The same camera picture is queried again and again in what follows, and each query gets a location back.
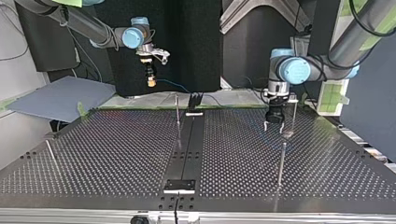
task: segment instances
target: end effector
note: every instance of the end effector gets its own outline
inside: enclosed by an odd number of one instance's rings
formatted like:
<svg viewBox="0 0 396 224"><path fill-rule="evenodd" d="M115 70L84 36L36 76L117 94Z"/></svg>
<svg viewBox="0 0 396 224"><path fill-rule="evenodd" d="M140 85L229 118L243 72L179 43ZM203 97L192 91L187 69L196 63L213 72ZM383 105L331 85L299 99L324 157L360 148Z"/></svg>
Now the end effector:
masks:
<svg viewBox="0 0 396 224"><path fill-rule="evenodd" d="M140 62L145 65L146 80L149 87L156 86L156 68L154 59L162 65L168 63L170 53L164 49L155 49L152 37L155 31L150 30L149 20L145 17L131 19L132 27L127 28L122 34L122 43L129 49L136 49Z"/></svg>
<svg viewBox="0 0 396 224"><path fill-rule="evenodd" d="M267 97L269 110L266 120L270 123L283 123L283 106L288 102L290 84L298 85L307 81L311 74L308 61L294 57L292 49L274 49L271 53L270 76Z"/></svg>

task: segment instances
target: black panel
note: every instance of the black panel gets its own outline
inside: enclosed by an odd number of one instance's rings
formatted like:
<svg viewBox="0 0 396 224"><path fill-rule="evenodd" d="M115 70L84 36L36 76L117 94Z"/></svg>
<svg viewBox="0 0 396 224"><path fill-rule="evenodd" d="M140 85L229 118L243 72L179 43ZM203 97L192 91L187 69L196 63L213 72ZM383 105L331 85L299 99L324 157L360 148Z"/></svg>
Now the black panel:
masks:
<svg viewBox="0 0 396 224"><path fill-rule="evenodd" d="M272 49L290 48L295 29L271 7L256 7L224 36L224 77L234 87L266 85Z"/></svg>
<svg viewBox="0 0 396 224"><path fill-rule="evenodd" d="M37 72L56 71L78 65L73 39L67 29L51 18L16 4Z"/></svg>
<svg viewBox="0 0 396 224"><path fill-rule="evenodd" d="M156 62L158 78L182 84L189 91L219 89L221 47L219 32L220 0L119 0L97 5L98 17L113 27L130 26L130 19L146 16L156 30L154 44L171 53L169 64ZM148 88L144 66L131 49L116 52L109 58L121 96L154 91L180 91L167 83Z"/></svg>
<svg viewBox="0 0 396 224"><path fill-rule="evenodd" d="M341 122L370 145L396 161L396 36L379 42L350 80Z"/></svg>

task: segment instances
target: wire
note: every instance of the wire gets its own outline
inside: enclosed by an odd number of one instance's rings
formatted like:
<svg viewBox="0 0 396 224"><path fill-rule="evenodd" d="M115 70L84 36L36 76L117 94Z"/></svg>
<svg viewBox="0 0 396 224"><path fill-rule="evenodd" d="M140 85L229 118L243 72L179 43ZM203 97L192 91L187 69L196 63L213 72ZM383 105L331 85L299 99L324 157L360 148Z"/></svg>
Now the wire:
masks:
<svg viewBox="0 0 396 224"><path fill-rule="evenodd" d="M303 87L304 87L304 90L305 90L306 94L308 95L309 99L311 100L312 105L318 111L318 106L314 103L314 98L311 97L311 95L309 94L308 89L306 88L304 83L303 83Z"/></svg>
<svg viewBox="0 0 396 224"><path fill-rule="evenodd" d="M169 81L169 80L167 80L167 79L157 79L157 81L169 83L169 84L171 84L171 85L174 85L174 86L176 86L176 87L179 87L179 88L183 89L183 91L186 91L187 93L191 93L191 92L190 92L189 90L187 90L183 85L177 84L177 83L175 83L175 82L173 82L173 81Z"/></svg>
<svg viewBox="0 0 396 224"><path fill-rule="evenodd" d="M174 210L175 224L178 224L177 207L178 207L178 197L179 196L180 196L180 193L177 195L176 204L175 204L175 210Z"/></svg>
<svg viewBox="0 0 396 224"><path fill-rule="evenodd" d="M8 117L8 116L10 116L10 115L12 115L12 114L14 114L14 113L15 113L15 111L9 112L9 113L7 113L7 114L1 116L0 119L3 119L3 118L5 118L5 117Z"/></svg>
<svg viewBox="0 0 396 224"><path fill-rule="evenodd" d="M85 51L85 49L81 46L81 44L79 44L78 40L76 39L76 37L73 35L72 31L69 29L69 27L66 27L67 30L69 31L69 34L73 37L73 39L75 40L76 44L79 46L79 48L82 50L82 52L85 54L85 56L87 56L88 60L90 60L90 62L92 63L92 65L95 67L96 71L98 72L99 75L99 81L103 82L103 78L102 78L102 73L100 72L98 66L96 66L96 64L93 62L93 60L91 59L90 55L88 55L87 51Z"/></svg>
<svg viewBox="0 0 396 224"><path fill-rule="evenodd" d="M363 29L367 33L369 33L371 35L379 36L379 37L388 37L388 36L396 34L396 27L393 28L393 30L390 31L389 33L385 33L385 34L371 30L368 26L366 26L363 22L361 22L361 19L358 16L358 12L356 11L355 3L353 2L353 0L349 0L349 7L350 7L350 11L352 12L352 16L355 19L355 21L358 23L358 25L361 27L361 29Z"/></svg>
<svg viewBox="0 0 396 224"><path fill-rule="evenodd" d="M76 71L74 70L74 68L72 68L72 72L73 72L73 75L74 75L75 77L77 77L77 74L76 74Z"/></svg>
<svg viewBox="0 0 396 224"><path fill-rule="evenodd" d="M18 59L18 58L22 57L23 55L25 55L28 50L29 50L29 46L26 45L26 49L25 49L25 51L22 54L19 54L17 56L11 57L11 58L0 59L0 62Z"/></svg>
<svg viewBox="0 0 396 224"><path fill-rule="evenodd" d="M258 99L261 99L261 97L256 93L256 91L254 90L254 86L253 86L253 82L251 81L250 77L244 76L245 79L248 80L248 82L250 83L250 88L253 91L253 93L256 95L256 97Z"/></svg>
<svg viewBox="0 0 396 224"><path fill-rule="evenodd" d="M61 129L61 121L58 120L58 124L56 125L56 132L59 132Z"/></svg>
<svg viewBox="0 0 396 224"><path fill-rule="evenodd" d="M0 7L1 6L8 8L18 18L17 10L15 10L11 5L4 3L4 2L0 2ZM17 26L17 24L14 23L14 21L7 15L7 13L2 8L0 8L0 12L11 23L11 25L15 28L15 30L17 30L18 33L20 33L21 35L24 36L23 31L20 30L20 28Z"/></svg>
<svg viewBox="0 0 396 224"><path fill-rule="evenodd" d="M18 12L11 5L0 1L0 7L6 7L8 9L10 9L15 14L15 16L18 17ZM15 30L18 31L18 33L20 33L22 36L24 36L23 32L18 28L18 26L12 21L12 19L7 15L7 13L2 8L0 8L0 12L12 24L12 26L15 28ZM26 49L23 51L23 53L21 53L17 56L10 57L10 58L0 59L0 62L18 59L18 58L22 57L23 55L25 55L28 50L29 50L29 46L26 44Z"/></svg>
<svg viewBox="0 0 396 224"><path fill-rule="evenodd" d="M350 66L338 65L338 64L332 62L332 60L330 59L329 55L327 55L327 61L329 61L329 64L327 64L327 63L325 63L325 64L328 65L331 68L338 69L338 70L349 70L349 69L352 69L352 68L357 67L357 66L361 65L362 63L364 63L364 61L366 61L366 59L371 55L371 53L373 52L373 50L375 49L376 46L377 46L377 44L375 44L372 48L370 48L370 50L366 53L366 55L364 55L361 58L361 60L359 60L359 62L355 63L354 65L350 65Z"/></svg>

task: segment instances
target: black bracket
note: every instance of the black bracket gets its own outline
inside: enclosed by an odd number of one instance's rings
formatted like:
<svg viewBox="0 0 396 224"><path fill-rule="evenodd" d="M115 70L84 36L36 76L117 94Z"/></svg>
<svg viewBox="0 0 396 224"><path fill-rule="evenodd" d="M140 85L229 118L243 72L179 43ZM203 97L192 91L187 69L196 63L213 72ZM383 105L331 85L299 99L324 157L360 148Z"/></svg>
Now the black bracket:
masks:
<svg viewBox="0 0 396 224"><path fill-rule="evenodd" d="M201 104L203 97L204 94L199 92L194 92L190 95L189 107L186 112L187 117L202 116L204 114L202 110L195 108Z"/></svg>
<svg viewBox="0 0 396 224"><path fill-rule="evenodd" d="M194 194L195 180L167 180L163 193L165 194Z"/></svg>

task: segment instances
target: metal rod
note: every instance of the metal rod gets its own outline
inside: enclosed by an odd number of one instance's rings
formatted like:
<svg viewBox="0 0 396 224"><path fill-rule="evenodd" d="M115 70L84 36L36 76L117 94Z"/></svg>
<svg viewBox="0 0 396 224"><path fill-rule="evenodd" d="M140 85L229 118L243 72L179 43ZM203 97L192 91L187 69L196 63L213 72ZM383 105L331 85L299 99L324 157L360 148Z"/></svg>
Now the metal rod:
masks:
<svg viewBox="0 0 396 224"><path fill-rule="evenodd" d="M52 147L50 146L50 140L46 140L47 147L49 149L49 154L53 160L56 160L55 155L53 154Z"/></svg>
<svg viewBox="0 0 396 224"><path fill-rule="evenodd" d="M291 131L294 131L294 123L296 121L296 114L297 114L297 103L294 103L294 112L293 112L293 122L291 124Z"/></svg>
<svg viewBox="0 0 396 224"><path fill-rule="evenodd" d="M283 166L285 163L285 156L286 156L286 147L288 146L287 143L282 144L282 151L280 154L280 164L279 164L279 175L277 177L277 185L279 187L282 186L282 175L283 175Z"/></svg>
<svg viewBox="0 0 396 224"><path fill-rule="evenodd" d="M178 96L175 95L176 115L177 115L177 127L180 128L180 114L178 112Z"/></svg>

